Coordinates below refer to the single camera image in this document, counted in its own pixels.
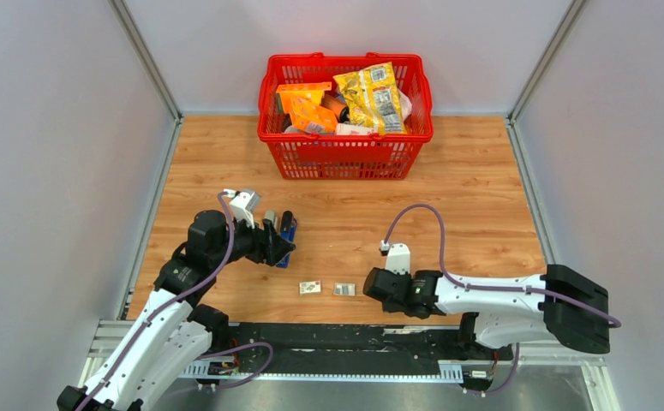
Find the grey and white stapler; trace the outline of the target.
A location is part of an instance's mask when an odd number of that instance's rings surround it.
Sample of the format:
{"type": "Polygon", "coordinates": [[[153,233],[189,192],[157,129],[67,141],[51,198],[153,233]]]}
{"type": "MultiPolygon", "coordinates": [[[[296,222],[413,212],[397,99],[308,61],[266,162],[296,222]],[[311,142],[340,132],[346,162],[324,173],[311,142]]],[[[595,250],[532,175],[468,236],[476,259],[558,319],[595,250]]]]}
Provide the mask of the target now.
{"type": "Polygon", "coordinates": [[[268,220],[273,227],[276,227],[278,224],[277,213],[273,210],[267,210],[264,214],[264,219],[268,220]]]}

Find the blue and black stapler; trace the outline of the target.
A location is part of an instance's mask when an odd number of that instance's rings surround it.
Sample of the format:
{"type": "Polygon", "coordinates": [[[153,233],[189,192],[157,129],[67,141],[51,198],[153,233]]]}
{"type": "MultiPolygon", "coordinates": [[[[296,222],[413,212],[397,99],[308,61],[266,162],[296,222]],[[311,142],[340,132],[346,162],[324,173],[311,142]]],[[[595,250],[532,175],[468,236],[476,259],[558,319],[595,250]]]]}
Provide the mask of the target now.
{"type": "MultiPolygon", "coordinates": [[[[284,211],[281,218],[279,234],[285,240],[293,242],[296,235],[297,220],[292,211],[284,211]]],[[[290,253],[287,253],[284,258],[276,264],[278,268],[287,268],[290,263],[290,253]]]]}

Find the white staple box tray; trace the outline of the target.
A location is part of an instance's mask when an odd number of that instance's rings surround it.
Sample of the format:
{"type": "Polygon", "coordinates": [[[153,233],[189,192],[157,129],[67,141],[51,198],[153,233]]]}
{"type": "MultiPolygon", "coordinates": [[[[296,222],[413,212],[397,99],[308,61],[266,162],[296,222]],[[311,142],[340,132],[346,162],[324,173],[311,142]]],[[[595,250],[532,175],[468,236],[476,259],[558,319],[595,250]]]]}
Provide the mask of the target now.
{"type": "Polygon", "coordinates": [[[336,296],[355,296],[356,285],[354,283],[335,283],[333,294],[336,296]]]}

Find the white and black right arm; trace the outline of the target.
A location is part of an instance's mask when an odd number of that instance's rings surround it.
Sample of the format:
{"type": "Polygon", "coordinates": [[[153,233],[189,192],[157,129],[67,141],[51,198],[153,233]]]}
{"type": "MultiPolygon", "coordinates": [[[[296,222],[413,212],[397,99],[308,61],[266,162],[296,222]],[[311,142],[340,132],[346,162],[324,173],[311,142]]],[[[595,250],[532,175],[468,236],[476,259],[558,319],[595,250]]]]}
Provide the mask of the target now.
{"type": "Polygon", "coordinates": [[[536,341],[607,354],[609,331],[617,324],[608,312],[607,290],[566,265],[548,265],[543,274],[510,278],[373,268],[362,290],[386,313],[418,319],[460,315],[457,345],[471,359],[489,349],[536,341]]]}

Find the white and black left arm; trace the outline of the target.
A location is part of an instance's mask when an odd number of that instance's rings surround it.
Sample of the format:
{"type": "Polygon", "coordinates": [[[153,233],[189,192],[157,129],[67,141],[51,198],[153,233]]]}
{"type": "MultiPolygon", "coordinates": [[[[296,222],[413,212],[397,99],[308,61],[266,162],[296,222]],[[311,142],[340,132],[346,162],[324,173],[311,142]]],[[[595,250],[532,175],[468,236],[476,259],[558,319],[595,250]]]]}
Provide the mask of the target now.
{"type": "Polygon", "coordinates": [[[58,409],[149,410],[198,357],[227,355],[229,318],[201,299],[231,262],[281,264],[296,248],[292,232],[276,231],[269,219],[257,224],[199,212],[115,351],[83,386],[63,389],[58,409]]]}

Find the white staple box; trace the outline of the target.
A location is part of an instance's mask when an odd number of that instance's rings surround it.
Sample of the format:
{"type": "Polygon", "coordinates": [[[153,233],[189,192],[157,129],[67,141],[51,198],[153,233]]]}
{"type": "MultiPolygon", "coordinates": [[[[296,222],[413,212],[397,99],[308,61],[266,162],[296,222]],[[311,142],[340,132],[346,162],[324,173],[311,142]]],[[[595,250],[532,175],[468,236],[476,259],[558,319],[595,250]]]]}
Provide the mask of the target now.
{"type": "Polygon", "coordinates": [[[299,283],[300,295],[316,295],[322,292],[321,281],[309,281],[299,283]]]}

